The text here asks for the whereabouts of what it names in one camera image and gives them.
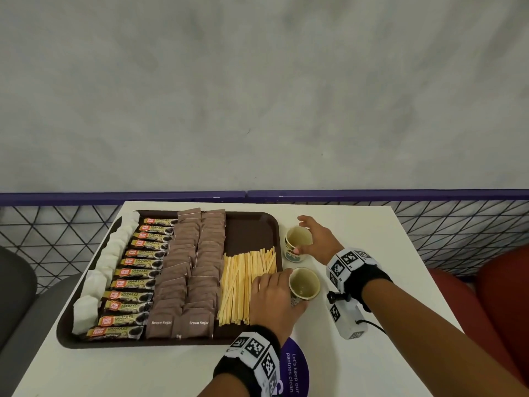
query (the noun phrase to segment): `red logo on packet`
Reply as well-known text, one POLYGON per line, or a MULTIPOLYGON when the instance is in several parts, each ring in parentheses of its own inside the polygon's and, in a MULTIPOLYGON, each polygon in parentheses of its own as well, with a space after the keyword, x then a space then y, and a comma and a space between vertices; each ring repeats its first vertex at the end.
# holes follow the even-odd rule
POLYGON ((105 316, 101 321, 102 326, 111 326, 112 323, 114 323, 114 318, 112 316, 105 316))

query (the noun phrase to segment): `black wire mesh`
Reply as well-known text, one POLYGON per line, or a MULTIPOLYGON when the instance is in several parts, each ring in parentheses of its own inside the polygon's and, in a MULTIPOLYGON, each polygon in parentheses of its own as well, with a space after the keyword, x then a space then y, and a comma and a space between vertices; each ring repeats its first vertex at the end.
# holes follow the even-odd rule
MULTIPOLYGON (((529 200, 293 202, 390 206, 428 267, 471 276, 529 242, 529 200)), ((37 292, 85 270, 119 205, 0 208, 0 246, 34 268, 37 292)))

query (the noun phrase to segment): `hand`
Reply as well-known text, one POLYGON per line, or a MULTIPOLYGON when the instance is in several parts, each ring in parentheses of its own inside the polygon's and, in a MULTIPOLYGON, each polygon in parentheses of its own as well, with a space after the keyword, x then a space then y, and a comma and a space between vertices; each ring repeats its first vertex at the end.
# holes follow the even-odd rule
POLYGON ((256 277, 250 297, 250 324, 259 324, 274 332, 281 347, 308 306, 308 301, 290 306, 288 278, 291 273, 292 269, 286 269, 256 277))
POLYGON ((311 255, 321 264, 327 265, 333 255, 343 249, 342 244, 334 237, 331 230, 312 217, 299 216, 298 220, 301 221, 300 226, 307 227, 312 233, 312 244, 298 246, 294 249, 294 253, 311 255))

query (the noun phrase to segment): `cable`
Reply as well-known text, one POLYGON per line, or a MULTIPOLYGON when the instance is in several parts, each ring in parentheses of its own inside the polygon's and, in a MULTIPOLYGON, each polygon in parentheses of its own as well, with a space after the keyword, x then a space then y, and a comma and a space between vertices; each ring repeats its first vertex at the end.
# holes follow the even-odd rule
POLYGON ((361 323, 369 323, 369 324, 372 324, 373 326, 375 326, 378 330, 380 330, 382 333, 386 334, 386 332, 384 331, 384 329, 382 327, 380 327, 379 325, 377 324, 374 324, 373 322, 370 322, 369 320, 357 320, 355 322, 356 324, 361 324, 361 323))

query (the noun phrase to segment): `wristband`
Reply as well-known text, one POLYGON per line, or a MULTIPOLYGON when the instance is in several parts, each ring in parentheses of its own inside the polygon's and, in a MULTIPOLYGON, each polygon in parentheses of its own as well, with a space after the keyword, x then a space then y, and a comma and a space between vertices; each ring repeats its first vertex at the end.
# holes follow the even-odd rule
POLYGON ((371 280, 391 278, 380 264, 361 248, 345 248, 335 254, 327 264, 327 277, 342 294, 350 294, 362 304, 366 312, 371 309, 362 300, 362 290, 371 280))
POLYGON ((213 377, 230 373, 241 380, 251 397, 270 397, 279 381, 279 340, 263 326, 248 330, 228 347, 213 377))

